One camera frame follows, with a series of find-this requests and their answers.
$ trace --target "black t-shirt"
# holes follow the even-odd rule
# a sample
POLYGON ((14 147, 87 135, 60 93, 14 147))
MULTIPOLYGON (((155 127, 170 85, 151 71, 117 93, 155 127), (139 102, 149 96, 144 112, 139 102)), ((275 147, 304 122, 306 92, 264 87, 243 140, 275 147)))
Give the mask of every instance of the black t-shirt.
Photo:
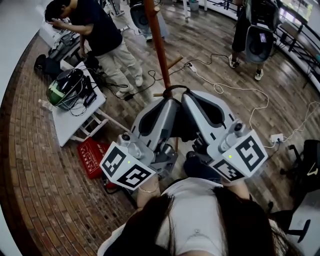
POLYGON ((75 11, 69 16, 73 25, 93 24, 90 35, 84 36, 95 56, 117 48, 123 38, 113 20, 101 8, 97 0, 78 0, 75 11))

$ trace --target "electrical outlet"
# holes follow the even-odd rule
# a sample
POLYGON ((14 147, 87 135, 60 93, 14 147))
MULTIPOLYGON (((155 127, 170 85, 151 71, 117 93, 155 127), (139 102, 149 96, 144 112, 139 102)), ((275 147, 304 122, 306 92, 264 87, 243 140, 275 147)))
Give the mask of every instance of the electrical outlet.
POLYGON ((280 142, 284 141, 284 135, 282 133, 279 134, 273 134, 270 136, 270 140, 271 142, 278 142, 278 139, 280 140, 280 142))

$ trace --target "khaki pants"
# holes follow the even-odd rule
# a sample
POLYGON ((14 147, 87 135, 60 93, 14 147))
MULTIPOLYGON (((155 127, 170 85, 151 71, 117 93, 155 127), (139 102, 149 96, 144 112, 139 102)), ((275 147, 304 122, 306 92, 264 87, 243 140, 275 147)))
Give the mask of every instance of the khaki pants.
POLYGON ((121 44, 100 56, 96 56, 100 65, 104 69, 106 75, 116 84, 116 85, 129 85, 129 81, 118 68, 115 57, 117 57, 130 71, 134 78, 142 76, 142 68, 128 51, 125 41, 122 40, 121 44))

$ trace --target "hand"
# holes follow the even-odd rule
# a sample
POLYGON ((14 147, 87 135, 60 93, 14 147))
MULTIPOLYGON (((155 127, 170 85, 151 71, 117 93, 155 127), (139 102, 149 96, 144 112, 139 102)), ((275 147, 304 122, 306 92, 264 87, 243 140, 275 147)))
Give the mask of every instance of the hand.
POLYGON ((88 58, 88 54, 85 52, 85 48, 80 48, 80 57, 82 58, 88 58))
POLYGON ((63 26, 64 26, 65 23, 60 19, 53 18, 52 21, 49 22, 49 24, 54 26, 54 27, 58 27, 58 28, 63 29, 63 26))

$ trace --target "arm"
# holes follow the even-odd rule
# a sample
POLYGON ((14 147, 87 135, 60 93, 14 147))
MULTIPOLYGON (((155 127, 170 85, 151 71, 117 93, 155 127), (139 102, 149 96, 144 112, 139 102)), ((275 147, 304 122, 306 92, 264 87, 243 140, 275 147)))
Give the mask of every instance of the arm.
POLYGON ((80 35, 80 56, 83 58, 87 58, 88 55, 85 52, 85 37, 84 35, 80 35))
POLYGON ((159 181, 158 175, 153 175, 145 183, 143 183, 140 188, 144 191, 150 191, 152 193, 143 192, 138 189, 138 195, 136 198, 136 204, 138 206, 138 211, 142 210, 146 203, 153 197, 160 197, 159 181))
POLYGON ((76 25, 70 25, 70 24, 64 23, 62 20, 55 19, 55 18, 53 18, 52 22, 49 22, 49 24, 64 30, 69 30, 69 31, 78 33, 80 35, 84 35, 84 36, 90 35, 94 28, 93 24, 76 26, 76 25))
POLYGON ((85 37, 80 34, 80 49, 84 49, 85 48, 85 37))
POLYGON ((246 183, 241 180, 234 185, 228 185, 228 182, 225 179, 221 179, 221 184, 224 188, 230 190, 235 193, 238 197, 242 199, 250 199, 250 193, 246 183))

